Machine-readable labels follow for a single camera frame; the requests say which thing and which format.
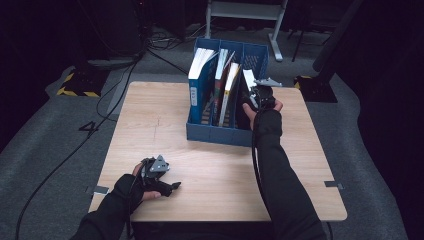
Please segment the person's left hand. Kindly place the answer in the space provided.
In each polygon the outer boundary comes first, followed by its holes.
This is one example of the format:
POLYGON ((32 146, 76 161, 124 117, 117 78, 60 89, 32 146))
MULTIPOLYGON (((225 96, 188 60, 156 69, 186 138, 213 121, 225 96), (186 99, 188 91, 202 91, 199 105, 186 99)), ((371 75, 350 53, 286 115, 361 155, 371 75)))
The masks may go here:
POLYGON ((122 175, 115 183, 113 192, 123 199, 128 213, 132 214, 143 201, 157 199, 162 196, 158 191, 147 191, 138 179, 143 163, 139 163, 131 174, 122 175))

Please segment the dark grey slanted pole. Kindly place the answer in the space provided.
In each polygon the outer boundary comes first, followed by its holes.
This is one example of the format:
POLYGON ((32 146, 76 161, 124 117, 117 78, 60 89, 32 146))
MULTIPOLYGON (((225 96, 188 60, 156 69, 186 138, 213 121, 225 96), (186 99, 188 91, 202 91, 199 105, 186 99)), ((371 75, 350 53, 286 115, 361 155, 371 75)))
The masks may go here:
POLYGON ((321 83, 328 83, 341 63, 342 55, 348 46, 349 28, 355 15, 359 11, 364 0, 353 0, 340 23, 330 35, 318 57, 313 63, 313 69, 318 73, 316 79, 321 83))

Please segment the black hardcover book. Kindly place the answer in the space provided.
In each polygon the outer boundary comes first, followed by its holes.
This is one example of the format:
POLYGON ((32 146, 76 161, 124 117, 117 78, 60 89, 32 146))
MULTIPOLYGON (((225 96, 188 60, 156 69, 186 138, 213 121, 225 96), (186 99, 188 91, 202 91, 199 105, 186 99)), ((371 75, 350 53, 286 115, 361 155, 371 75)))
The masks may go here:
POLYGON ((236 123, 239 129, 249 130, 250 120, 243 110, 244 103, 250 103, 250 91, 256 86, 255 76, 252 69, 243 69, 238 87, 238 96, 236 103, 236 123))

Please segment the white metal frame stand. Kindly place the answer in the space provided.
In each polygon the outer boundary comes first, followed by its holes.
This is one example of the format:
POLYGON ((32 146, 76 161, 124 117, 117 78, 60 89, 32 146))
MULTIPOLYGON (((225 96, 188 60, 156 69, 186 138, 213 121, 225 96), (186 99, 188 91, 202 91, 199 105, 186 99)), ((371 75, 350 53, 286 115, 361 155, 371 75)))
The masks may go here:
POLYGON ((283 54, 277 43, 282 20, 285 14, 288 0, 282 0, 278 5, 263 5, 253 3, 223 2, 208 0, 206 8, 206 30, 205 37, 211 38, 211 22, 213 17, 239 18, 253 20, 274 21, 275 26, 268 39, 277 62, 283 61, 283 54))

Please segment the yellow cover book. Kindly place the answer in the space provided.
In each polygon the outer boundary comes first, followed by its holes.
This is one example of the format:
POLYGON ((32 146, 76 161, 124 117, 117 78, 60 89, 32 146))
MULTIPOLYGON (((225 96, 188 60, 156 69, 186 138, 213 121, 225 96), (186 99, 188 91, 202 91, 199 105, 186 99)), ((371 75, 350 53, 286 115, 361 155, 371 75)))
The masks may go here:
POLYGON ((229 72, 227 75, 227 80, 226 80, 226 84, 224 88, 222 104, 221 104, 220 118, 218 122, 218 125, 220 127, 222 127, 224 124, 229 97, 230 97, 235 79, 237 78, 239 68, 240 68, 240 65, 238 63, 233 62, 230 64, 230 68, 229 68, 229 72))

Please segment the blue landscape cover book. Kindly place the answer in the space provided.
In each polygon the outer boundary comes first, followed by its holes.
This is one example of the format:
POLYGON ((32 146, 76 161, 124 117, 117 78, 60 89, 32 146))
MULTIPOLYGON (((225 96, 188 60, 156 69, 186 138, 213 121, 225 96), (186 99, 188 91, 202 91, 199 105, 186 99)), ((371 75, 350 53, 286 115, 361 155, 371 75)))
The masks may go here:
POLYGON ((201 122, 203 111, 214 86, 214 74, 218 52, 197 48, 188 73, 190 94, 190 120, 201 122))

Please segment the person's right hand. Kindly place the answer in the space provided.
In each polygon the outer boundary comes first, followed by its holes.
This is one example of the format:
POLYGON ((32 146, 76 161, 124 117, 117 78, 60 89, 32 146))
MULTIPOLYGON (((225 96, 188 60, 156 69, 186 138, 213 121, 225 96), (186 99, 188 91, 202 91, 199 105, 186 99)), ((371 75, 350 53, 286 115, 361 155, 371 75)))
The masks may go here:
POLYGON ((255 134, 259 136, 266 134, 282 135, 282 116, 280 113, 283 108, 282 102, 276 100, 272 109, 265 109, 262 112, 252 110, 247 103, 244 103, 242 107, 250 120, 250 128, 255 134))

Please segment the blue plastic file rack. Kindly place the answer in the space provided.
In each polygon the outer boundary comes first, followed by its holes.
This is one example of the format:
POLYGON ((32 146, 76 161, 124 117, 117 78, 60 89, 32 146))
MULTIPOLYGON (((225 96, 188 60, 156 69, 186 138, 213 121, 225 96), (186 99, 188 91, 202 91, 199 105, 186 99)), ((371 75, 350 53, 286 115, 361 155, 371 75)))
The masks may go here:
POLYGON ((251 144, 251 133, 249 130, 239 129, 237 127, 235 113, 238 96, 238 87, 243 69, 252 69, 255 80, 263 79, 266 75, 268 64, 268 47, 265 45, 257 45, 251 43, 234 42, 219 39, 198 38, 195 41, 194 53, 197 48, 213 49, 218 52, 216 66, 221 48, 229 49, 233 52, 233 57, 228 64, 224 73, 225 80, 222 84, 221 103, 224 94, 224 88, 229 72, 230 64, 235 62, 240 65, 237 78, 233 84, 233 88, 229 97, 226 116, 222 127, 212 124, 213 105, 214 105, 214 86, 211 89, 209 99, 203 111, 203 116, 199 124, 192 123, 190 120, 190 111, 186 123, 187 138, 194 141, 202 141, 209 143, 219 143, 236 146, 249 146, 251 144))

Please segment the black tripod stand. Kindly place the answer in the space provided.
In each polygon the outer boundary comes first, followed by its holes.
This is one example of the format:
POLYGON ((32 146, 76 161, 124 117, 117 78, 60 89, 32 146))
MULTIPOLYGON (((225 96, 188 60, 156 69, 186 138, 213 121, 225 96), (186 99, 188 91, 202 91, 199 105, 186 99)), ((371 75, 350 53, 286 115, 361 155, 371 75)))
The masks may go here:
POLYGON ((296 60, 297 55, 298 55, 299 50, 300 50, 300 47, 302 45, 322 47, 328 42, 328 40, 331 36, 331 33, 329 31, 312 30, 312 31, 310 31, 310 34, 312 34, 314 37, 317 37, 319 34, 321 34, 322 37, 319 38, 317 41, 305 41, 304 37, 307 34, 307 31, 290 30, 289 35, 287 36, 287 39, 290 40, 294 36, 295 33, 299 33, 299 37, 296 41, 295 50, 294 50, 292 58, 291 58, 292 62, 294 62, 296 60))

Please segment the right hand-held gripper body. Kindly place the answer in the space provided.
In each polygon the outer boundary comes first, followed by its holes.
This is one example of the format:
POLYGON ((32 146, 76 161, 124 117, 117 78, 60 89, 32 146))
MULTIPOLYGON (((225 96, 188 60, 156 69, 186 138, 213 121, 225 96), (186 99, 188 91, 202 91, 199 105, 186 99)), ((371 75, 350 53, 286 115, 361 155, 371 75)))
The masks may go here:
POLYGON ((254 81, 249 90, 249 100, 254 110, 272 109, 275 106, 273 87, 281 87, 282 84, 271 78, 254 81))

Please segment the black yellow-striped stand base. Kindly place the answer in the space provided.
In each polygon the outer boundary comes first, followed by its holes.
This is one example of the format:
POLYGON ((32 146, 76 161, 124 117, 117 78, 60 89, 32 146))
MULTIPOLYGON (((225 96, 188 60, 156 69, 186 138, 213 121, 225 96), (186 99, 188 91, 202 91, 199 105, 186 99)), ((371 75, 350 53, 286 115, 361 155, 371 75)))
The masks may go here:
POLYGON ((330 84, 319 77, 298 75, 293 79, 293 84, 306 102, 337 103, 330 84))
POLYGON ((109 76, 108 70, 82 72, 73 69, 63 81, 58 95, 100 97, 109 76))

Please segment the red illustrated cover book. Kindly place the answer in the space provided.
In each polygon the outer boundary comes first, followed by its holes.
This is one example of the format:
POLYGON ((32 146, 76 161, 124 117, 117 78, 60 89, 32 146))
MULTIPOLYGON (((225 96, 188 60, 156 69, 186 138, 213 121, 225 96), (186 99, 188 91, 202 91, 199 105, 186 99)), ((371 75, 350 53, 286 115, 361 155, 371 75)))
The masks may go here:
POLYGON ((219 51, 216 72, 215 72, 215 88, 214 88, 214 109, 212 116, 212 124, 218 125, 220 115, 220 103, 221 103, 221 90, 222 84, 225 80, 224 73, 230 61, 232 60, 233 52, 229 49, 221 48, 219 51))

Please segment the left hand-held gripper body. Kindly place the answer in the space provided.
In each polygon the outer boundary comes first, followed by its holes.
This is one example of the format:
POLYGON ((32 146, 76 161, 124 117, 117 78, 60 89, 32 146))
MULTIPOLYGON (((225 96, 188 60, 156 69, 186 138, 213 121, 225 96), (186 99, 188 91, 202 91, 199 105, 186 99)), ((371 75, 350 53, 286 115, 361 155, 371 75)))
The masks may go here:
POLYGON ((162 155, 157 158, 145 158, 141 161, 142 167, 139 177, 146 190, 169 190, 170 185, 160 181, 160 178, 170 169, 162 155))

